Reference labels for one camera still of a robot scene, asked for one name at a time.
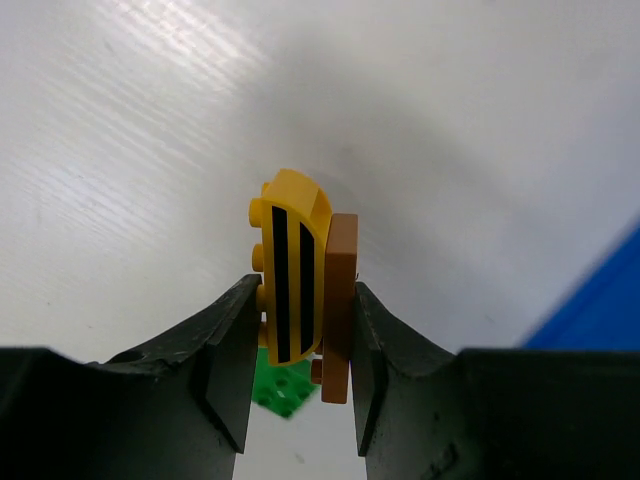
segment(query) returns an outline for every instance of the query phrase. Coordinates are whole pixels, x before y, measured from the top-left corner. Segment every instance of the lego brick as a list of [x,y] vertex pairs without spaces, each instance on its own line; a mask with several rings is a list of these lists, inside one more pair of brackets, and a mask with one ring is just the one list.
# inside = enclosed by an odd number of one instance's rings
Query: lego brick
[[325,246],[331,223],[326,194],[309,177],[280,170],[251,200],[249,223],[262,229],[252,254],[263,272],[267,349],[271,365],[291,365],[320,343]]
[[318,389],[309,381],[311,362],[275,367],[269,365],[267,356],[266,349],[258,349],[251,399],[282,418],[291,418]]
[[322,360],[319,358],[311,360],[311,383],[322,384]]
[[325,253],[322,401],[346,403],[353,343],[358,216],[336,213]]

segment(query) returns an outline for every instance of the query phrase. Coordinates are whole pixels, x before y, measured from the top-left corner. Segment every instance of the yellow lego brick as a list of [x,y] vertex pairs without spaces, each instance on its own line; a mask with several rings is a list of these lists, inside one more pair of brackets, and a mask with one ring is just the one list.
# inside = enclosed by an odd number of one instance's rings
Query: yellow lego brick
[[331,224],[326,194],[309,177],[280,170],[251,200],[249,221],[262,228],[252,255],[263,271],[269,363],[290,365],[320,343],[324,258]]

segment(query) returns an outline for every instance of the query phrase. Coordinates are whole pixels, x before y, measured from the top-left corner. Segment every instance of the lego stud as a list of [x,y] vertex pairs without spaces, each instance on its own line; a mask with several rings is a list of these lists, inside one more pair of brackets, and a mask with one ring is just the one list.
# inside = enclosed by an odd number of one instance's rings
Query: lego stud
[[262,407],[269,407],[273,402],[273,391],[269,387],[262,387],[258,389],[254,397],[258,405]]
[[258,329],[258,346],[267,346],[267,322],[260,322],[260,328]]
[[322,385],[322,360],[314,358],[311,361],[311,383]]
[[252,198],[249,204],[249,225],[255,228],[262,226],[262,200],[259,198]]
[[264,285],[258,285],[256,289],[256,310],[264,312],[267,309],[267,295],[264,292]]
[[251,266],[254,272],[264,271],[264,253],[262,250],[262,244],[258,243],[253,247],[251,253]]

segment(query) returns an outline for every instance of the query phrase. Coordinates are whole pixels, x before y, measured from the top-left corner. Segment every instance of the green lego brick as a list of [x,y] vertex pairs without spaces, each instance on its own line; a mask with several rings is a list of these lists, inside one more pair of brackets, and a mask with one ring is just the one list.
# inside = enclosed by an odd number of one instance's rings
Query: green lego brick
[[311,362],[304,360],[288,367],[273,367],[269,365],[267,350],[258,349],[251,397],[255,403],[282,418],[291,418],[317,389],[311,383]]

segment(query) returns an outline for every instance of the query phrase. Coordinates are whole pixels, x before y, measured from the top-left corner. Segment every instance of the blue object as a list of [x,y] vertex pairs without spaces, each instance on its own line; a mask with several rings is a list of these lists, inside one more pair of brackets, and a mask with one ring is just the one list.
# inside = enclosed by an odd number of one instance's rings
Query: blue object
[[640,227],[525,348],[640,350]]

